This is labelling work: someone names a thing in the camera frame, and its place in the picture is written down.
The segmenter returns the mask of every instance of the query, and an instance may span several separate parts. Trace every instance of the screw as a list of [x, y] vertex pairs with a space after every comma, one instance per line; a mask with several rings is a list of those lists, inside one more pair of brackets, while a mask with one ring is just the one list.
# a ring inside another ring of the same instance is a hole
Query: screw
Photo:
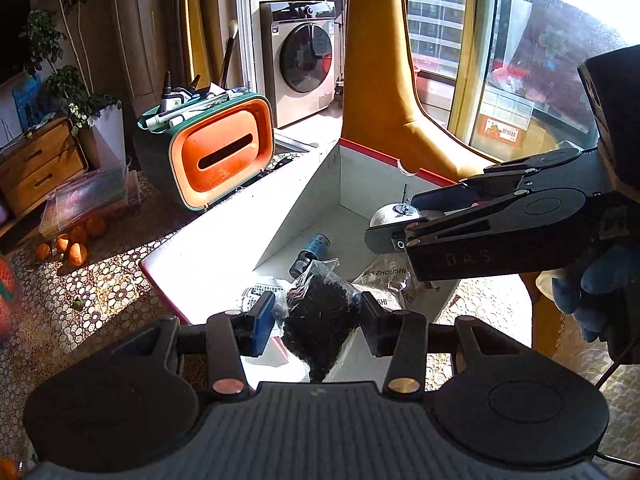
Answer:
[[414, 394], [420, 389], [420, 383], [411, 377], [398, 377], [389, 381], [388, 387], [397, 394]]
[[238, 379], [218, 379], [212, 389], [220, 395], [236, 395], [244, 390], [244, 383]]

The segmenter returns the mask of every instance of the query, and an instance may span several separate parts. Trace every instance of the black cable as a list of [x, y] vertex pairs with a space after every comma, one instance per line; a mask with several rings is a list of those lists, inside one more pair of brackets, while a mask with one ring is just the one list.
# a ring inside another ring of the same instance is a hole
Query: black cable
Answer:
[[[611, 366], [609, 368], [607, 368], [607, 371], [604, 372], [602, 374], [602, 377], [599, 378], [598, 381], [595, 383], [595, 386], [596, 386], [597, 389], [601, 389], [601, 387], [604, 386], [604, 383], [606, 383], [607, 379], [609, 379], [611, 377], [611, 375], [613, 374], [613, 372], [615, 372], [618, 369], [618, 367], [620, 366], [620, 363], [622, 362], [622, 359], [625, 357], [625, 355], [634, 346], [636, 346], [636, 344], [638, 343], [639, 339], [640, 339], [640, 334], [637, 334], [629, 342], [629, 344], [626, 346], [626, 348], [620, 353], [620, 355], [616, 358], [616, 360], [613, 361]], [[617, 456], [606, 455], [606, 454], [604, 454], [602, 452], [599, 452], [599, 451], [596, 451], [595, 455], [598, 458], [601, 458], [603, 460], [607, 460], [608, 462], [613, 462], [614, 464], [626, 465], [628, 467], [635, 467], [636, 469], [640, 469], [640, 464], [638, 462], [633, 462], [632, 460], [625, 460], [623, 458], [618, 458]]]

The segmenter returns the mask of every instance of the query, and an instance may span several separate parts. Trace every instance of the finger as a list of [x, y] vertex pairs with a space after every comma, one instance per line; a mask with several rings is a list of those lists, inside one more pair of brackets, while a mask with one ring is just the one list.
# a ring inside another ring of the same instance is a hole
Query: finger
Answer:
[[580, 327], [580, 333], [582, 334], [582, 339], [584, 339], [587, 343], [593, 343], [600, 335], [597, 332], [591, 332], [590, 330], [582, 327]]
[[554, 303], [561, 312], [572, 314], [580, 307], [580, 292], [565, 280], [552, 278], [551, 292], [554, 295]]
[[574, 316], [580, 328], [589, 332], [600, 333], [607, 323], [607, 315], [599, 308], [580, 306], [572, 316]]
[[640, 248], [616, 244], [584, 272], [580, 286], [590, 294], [607, 294], [640, 276]]

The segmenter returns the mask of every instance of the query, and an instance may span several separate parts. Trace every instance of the makeup brush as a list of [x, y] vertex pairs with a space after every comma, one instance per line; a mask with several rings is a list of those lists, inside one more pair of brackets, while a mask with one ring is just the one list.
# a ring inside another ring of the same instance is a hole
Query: makeup brush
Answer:
[[226, 40], [225, 59], [222, 62], [222, 72], [220, 73], [220, 86], [226, 89], [226, 76], [229, 74], [231, 64], [231, 54], [233, 54], [236, 38], [238, 37], [238, 20], [229, 22], [229, 39]]

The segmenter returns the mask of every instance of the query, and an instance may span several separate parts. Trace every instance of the ribbed gray surface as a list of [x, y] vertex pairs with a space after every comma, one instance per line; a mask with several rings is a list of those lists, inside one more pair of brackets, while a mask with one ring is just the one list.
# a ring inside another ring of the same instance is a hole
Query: ribbed gray surface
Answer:
[[386, 400], [372, 383], [263, 383], [253, 399], [213, 409], [196, 437], [160, 462], [101, 475], [46, 463], [29, 478], [599, 480], [606, 476], [587, 463], [540, 473], [480, 463], [444, 440], [420, 406]]

